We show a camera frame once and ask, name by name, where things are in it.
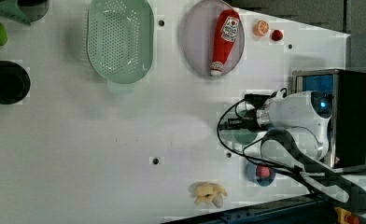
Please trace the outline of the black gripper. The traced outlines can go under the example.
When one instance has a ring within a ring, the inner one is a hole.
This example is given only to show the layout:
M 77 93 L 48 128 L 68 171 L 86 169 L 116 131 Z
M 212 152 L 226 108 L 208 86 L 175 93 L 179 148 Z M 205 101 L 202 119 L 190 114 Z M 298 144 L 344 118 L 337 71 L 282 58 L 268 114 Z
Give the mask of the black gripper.
M 244 130 L 249 131 L 266 131 L 267 127 L 264 124 L 260 124 L 258 121 L 259 116 L 257 113 L 264 106 L 265 102 L 270 98 L 269 95 L 262 94 L 246 94 L 243 101 L 249 105 L 252 105 L 252 109 L 244 114 L 244 116 L 237 116 L 236 118 L 227 119 L 226 127 L 228 130 Z

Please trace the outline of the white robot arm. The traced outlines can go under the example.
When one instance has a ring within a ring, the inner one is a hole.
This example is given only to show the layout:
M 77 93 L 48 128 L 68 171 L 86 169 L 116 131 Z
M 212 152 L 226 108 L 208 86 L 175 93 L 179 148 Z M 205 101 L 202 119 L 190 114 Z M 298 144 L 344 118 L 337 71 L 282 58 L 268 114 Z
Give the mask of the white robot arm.
M 328 125 L 332 116 L 331 103 L 322 93 L 286 94 L 281 89 L 271 95 L 247 94 L 242 102 L 252 108 L 243 116 L 223 115 L 218 122 L 219 132 L 263 134 L 253 156 L 244 151 L 238 153 L 240 156 L 289 176 L 345 210 L 366 214 L 366 189 L 321 163 L 330 148 Z

